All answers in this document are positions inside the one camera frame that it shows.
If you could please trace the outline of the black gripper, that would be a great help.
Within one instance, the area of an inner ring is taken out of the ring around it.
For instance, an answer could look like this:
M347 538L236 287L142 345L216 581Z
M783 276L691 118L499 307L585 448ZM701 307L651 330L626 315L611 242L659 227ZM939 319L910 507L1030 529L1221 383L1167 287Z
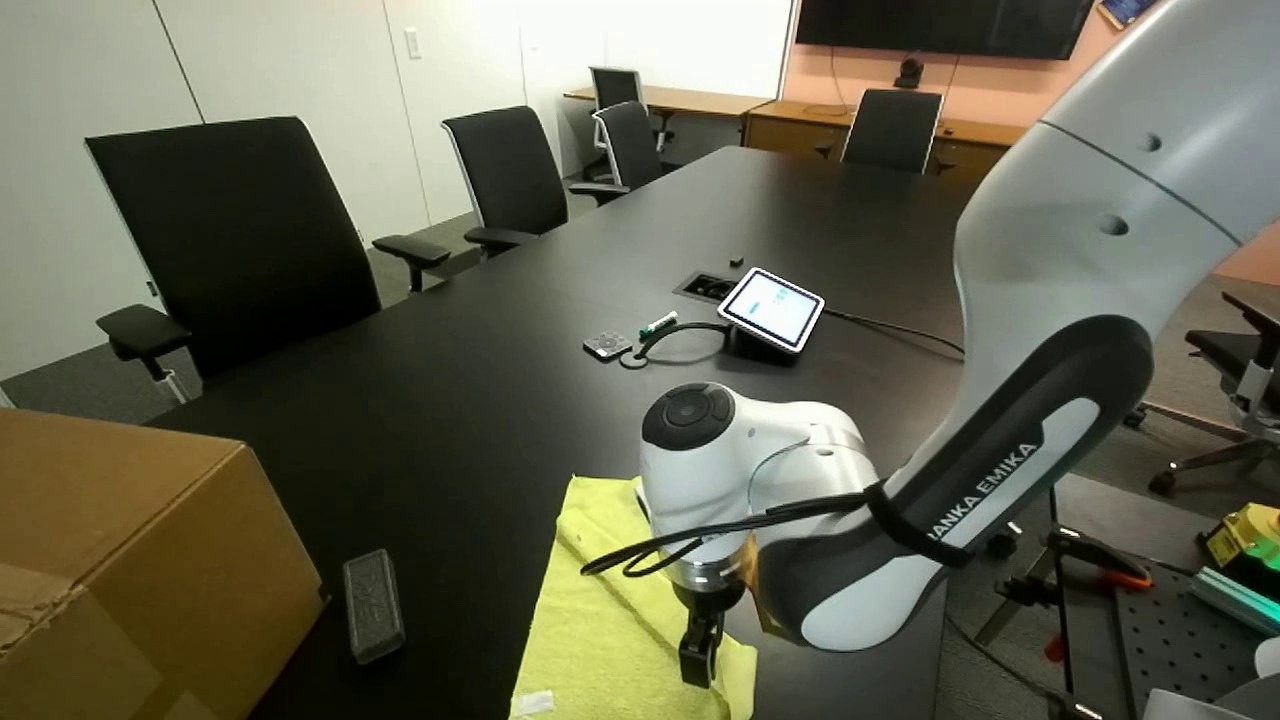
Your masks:
M714 647L724 638L724 611L742 594L742 576L724 565L679 565L673 576L676 600L687 609L679 636L679 679L709 688L714 679Z

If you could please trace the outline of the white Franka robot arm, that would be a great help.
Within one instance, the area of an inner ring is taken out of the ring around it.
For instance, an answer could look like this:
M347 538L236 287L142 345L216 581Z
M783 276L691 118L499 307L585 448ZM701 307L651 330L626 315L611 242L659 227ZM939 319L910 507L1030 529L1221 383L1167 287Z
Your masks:
M651 548L714 676L724 609L869 653L1144 397L1178 300L1280 217L1280 0L1164 0L979 181L953 230L953 406L877 473L851 417L676 383L638 421Z

